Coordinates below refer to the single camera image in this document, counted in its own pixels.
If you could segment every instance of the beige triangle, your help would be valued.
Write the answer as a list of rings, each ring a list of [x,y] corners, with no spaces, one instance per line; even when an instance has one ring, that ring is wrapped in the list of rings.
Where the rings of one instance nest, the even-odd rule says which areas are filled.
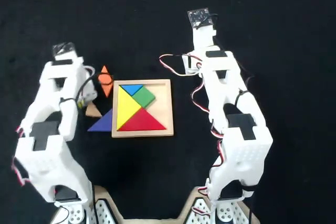
[[[99,110],[97,109],[97,107],[92,102],[90,102],[88,104],[88,107],[86,108],[85,115],[90,116],[92,118],[101,118],[101,114],[100,114]]]

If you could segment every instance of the orange tangram piece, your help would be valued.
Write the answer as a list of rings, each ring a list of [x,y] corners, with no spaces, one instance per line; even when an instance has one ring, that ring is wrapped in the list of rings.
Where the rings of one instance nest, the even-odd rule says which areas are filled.
[[[103,66],[103,68],[101,69],[101,72],[102,73],[109,73],[107,71],[106,66]],[[112,89],[112,86],[113,86],[113,82],[112,82],[111,76],[109,74],[100,74],[98,76],[98,80],[99,80],[99,82],[101,84],[101,87],[103,88],[103,91],[104,91],[106,97],[108,97],[109,94],[110,94],[110,91]]]

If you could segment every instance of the wooden base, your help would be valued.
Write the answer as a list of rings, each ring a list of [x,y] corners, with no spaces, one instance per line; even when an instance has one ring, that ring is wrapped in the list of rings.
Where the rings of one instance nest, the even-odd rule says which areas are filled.
[[[120,212],[118,211],[118,208],[117,206],[115,205],[113,199],[111,198],[111,196],[109,195],[109,193],[105,190],[105,188],[101,187],[101,186],[95,186],[94,187],[95,189],[95,192],[96,192],[96,199],[106,199],[108,201],[108,203],[110,204],[110,207],[113,211],[113,214],[118,222],[118,224],[145,224],[145,223],[148,223],[148,224],[183,224],[184,223],[184,220],[186,219],[188,213],[189,213],[189,210],[192,206],[192,204],[194,203],[194,200],[195,198],[204,198],[205,202],[207,202],[207,205],[210,206],[209,204],[209,200],[207,197],[203,197],[201,194],[199,194],[197,192],[197,187],[195,187],[179,217],[177,219],[165,219],[165,220],[155,220],[155,219],[124,219],[123,216],[120,214]],[[242,209],[242,211],[244,212],[244,214],[248,217],[248,214],[249,214],[249,209],[248,207],[242,202],[238,202],[238,205],[240,206],[240,208]],[[260,221],[257,219],[257,217],[255,215],[252,214],[252,223],[251,224],[260,224]]]

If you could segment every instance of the tangram piece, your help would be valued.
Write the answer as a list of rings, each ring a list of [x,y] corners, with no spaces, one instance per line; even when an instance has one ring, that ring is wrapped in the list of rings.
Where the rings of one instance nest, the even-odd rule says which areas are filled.
[[[101,72],[102,72],[102,73],[109,73],[109,72],[107,71],[106,66],[103,66],[103,68],[101,69]],[[106,97],[108,97],[109,94],[110,94],[111,88],[112,88],[112,86],[113,86],[111,76],[110,76],[109,74],[100,74],[100,75],[98,76],[98,80],[99,80],[99,82],[100,82],[100,84],[101,84],[101,87],[103,88],[103,91],[104,91]]]
[[[88,131],[109,132],[112,130],[112,109],[100,118]]]
[[[142,87],[132,97],[143,108],[146,108],[155,99],[155,96],[148,89],[146,89],[145,87]]]
[[[134,115],[141,106],[119,86],[117,108],[117,130]]]
[[[144,108],[141,108],[127,122],[125,122],[118,131],[155,131],[166,130],[166,128],[158,122]]]
[[[121,87],[130,95],[134,95],[143,85],[121,85]]]
[[[131,86],[142,87],[134,93]],[[114,81],[113,112],[112,137],[173,135],[170,80]]]
[[[86,116],[90,116],[92,118],[101,118],[101,113],[97,109],[97,107],[94,105],[93,102],[90,102],[86,108],[85,112]]]

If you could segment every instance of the purple triangle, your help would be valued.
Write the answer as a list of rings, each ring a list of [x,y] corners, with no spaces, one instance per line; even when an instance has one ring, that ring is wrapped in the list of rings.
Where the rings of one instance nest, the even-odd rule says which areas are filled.
[[[111,132],[112,131],[112,109],[102,116],[88,131]]]

